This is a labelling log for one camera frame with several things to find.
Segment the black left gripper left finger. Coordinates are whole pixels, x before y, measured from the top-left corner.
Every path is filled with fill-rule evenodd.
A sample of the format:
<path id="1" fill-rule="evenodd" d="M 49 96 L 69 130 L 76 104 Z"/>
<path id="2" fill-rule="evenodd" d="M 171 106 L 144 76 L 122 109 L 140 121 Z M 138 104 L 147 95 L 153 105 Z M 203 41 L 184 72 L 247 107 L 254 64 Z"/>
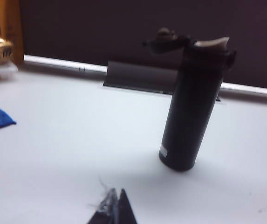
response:
<path id="1" fill-rule="evenodd" d="M 117 224 L 117 193 L 115 188 L 109 189 L 88 224 Z"/>

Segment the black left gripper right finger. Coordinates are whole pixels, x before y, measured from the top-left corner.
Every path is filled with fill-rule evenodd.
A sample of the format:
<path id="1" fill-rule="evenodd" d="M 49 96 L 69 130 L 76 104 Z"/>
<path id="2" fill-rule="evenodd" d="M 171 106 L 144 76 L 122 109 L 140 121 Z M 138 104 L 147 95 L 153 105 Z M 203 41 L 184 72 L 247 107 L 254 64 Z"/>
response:
<path id="1" fill-rule="evenodd" d="M 118 200 L 118 223 L 137 224 L 125 189 L 121 189 L 120 197 Z"/>

